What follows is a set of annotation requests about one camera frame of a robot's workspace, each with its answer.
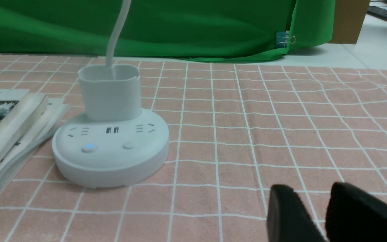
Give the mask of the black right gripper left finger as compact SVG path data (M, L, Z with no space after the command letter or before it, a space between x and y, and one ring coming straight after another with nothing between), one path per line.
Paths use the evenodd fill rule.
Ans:
M298 194L289 186L270 189L267 216L269 242L324 242Z

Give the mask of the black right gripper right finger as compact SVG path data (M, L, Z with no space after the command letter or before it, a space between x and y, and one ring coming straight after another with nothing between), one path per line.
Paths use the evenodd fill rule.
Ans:
M387 203L350 183L335 182L325 229L330 242L387 242Z

